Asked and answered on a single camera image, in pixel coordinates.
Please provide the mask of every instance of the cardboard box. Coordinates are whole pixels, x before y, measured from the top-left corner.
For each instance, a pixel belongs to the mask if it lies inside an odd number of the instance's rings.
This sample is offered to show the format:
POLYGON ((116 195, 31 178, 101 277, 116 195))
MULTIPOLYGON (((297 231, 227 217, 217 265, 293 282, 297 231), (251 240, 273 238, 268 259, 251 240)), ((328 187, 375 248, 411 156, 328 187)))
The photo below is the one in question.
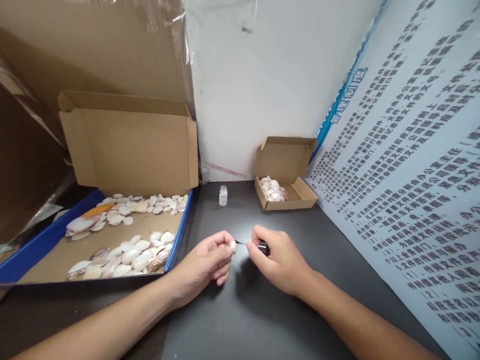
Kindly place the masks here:
POLYGON ((191 188, 199 183, 197 127, 185 105, 179 101, 78 91, 62 92, 58 103, 77 181, 99 190, 0 266, 0 283, 62 282, 74 264, 88 260, 98 248, 114 249, 135 235, 148 240, 152 232, 165 230, 177 235, 165 268, 171 269, 185 230, 191 196, 183 213, 134 212, 130 215, 132 225, 107 224, 78 241, 64 235, 71 220, 112 194, 191 194, 191 188))
POLYGON ((318 197, 302 180, 317 139, 304 137, 269 136, 258 147, 255 158, 255 189, 264 210, 309 209, 318 197), (286 201, 269 201, 260 179, 270 176, 284 187, 286 201))

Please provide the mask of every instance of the white paper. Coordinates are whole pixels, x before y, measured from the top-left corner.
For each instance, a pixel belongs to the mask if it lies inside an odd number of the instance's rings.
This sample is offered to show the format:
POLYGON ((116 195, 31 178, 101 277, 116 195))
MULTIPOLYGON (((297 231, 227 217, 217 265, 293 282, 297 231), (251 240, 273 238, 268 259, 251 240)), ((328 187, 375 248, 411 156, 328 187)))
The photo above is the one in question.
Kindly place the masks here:
POLYGON ((480 357, 479 6, 390 4, 307 179, 452 359, 480 357))

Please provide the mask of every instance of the white wall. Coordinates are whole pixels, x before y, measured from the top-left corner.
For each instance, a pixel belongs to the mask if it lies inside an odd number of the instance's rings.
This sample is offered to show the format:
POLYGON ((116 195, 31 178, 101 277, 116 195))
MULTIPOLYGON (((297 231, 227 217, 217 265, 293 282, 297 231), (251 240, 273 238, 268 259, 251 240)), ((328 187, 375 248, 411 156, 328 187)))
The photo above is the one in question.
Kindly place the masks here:
POLYGON ((381 0, 185 0, 204 181, 267 136, 315 137, 381 0))

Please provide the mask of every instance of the right hand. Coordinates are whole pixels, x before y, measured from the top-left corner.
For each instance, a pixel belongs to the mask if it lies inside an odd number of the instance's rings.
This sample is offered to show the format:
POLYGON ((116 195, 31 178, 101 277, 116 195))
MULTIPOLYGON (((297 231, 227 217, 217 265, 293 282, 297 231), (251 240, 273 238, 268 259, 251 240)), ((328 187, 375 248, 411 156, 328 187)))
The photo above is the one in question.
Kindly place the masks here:
POLYGON ((250 259, 263 275, 284 293, 300 297, 314 271, 307 264, 294 242, 283 231, 255 225, 251 242, 246 244, 250 259), (260 240, 270 248, 266 257, 258 248, 260 240))

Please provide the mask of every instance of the box flap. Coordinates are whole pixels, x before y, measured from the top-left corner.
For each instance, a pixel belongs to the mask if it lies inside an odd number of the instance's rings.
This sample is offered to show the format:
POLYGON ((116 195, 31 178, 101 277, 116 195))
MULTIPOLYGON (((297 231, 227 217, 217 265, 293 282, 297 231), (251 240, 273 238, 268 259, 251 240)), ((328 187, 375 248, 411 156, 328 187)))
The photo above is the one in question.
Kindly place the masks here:
POLYGON ((65 91, 60 119, 80 185, 198 186, 197 126, 179 101, 65 91))
POLYGON ((257 149, 255 175, 293 182, 297 176, 307 173, 316 146, 315 138, 269 136, 257 149))

